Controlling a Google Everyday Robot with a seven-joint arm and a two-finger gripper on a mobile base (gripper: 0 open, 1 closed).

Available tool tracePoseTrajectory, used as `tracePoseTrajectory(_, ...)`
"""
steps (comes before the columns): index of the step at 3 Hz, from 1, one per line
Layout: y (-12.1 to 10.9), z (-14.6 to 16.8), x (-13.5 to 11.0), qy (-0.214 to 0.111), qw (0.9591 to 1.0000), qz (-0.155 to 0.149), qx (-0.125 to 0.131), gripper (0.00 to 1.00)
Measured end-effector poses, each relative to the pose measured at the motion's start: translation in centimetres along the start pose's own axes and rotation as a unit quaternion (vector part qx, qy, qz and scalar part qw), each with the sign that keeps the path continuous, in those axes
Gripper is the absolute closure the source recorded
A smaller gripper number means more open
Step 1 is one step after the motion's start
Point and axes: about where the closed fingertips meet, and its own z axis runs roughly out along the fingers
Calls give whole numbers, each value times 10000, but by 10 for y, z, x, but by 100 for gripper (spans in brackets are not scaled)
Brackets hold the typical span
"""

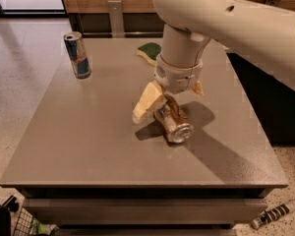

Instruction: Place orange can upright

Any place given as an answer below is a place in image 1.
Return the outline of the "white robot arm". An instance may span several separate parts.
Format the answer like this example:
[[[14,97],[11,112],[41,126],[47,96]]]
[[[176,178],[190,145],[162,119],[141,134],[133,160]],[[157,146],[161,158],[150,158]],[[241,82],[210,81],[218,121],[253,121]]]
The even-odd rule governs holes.
[[[212,39],[295,90],[295,12],[247,0],[152,0],[164,21],[154,80],[133,111],[140,123],[165,94],[202,92],[202,54]]]

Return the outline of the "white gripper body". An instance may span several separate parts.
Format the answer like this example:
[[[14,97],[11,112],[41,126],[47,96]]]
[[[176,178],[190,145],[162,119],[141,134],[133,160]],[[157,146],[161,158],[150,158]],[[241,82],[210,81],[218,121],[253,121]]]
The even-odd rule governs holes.
[[[191,90],[191,87],[200,80],[202,68],[202,61],[189,68],[178,68],[167,64],[161,55],[158,55],[156,57],[154,78],[165,91],[177,94]]]

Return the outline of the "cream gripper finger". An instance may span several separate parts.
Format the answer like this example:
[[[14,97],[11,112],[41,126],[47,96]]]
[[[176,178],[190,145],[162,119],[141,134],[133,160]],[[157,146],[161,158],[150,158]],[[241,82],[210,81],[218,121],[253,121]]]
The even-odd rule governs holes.
[[[136,124],[143,122],[153,111],[164,105],[165,102],[166,98],[164,97],[163,89],[157,81],[148,83],[133,110],[133,121]]]
[[[203,86],[200,81],[197,81],[192,87],[191,91],[199,97],[204,96]]]

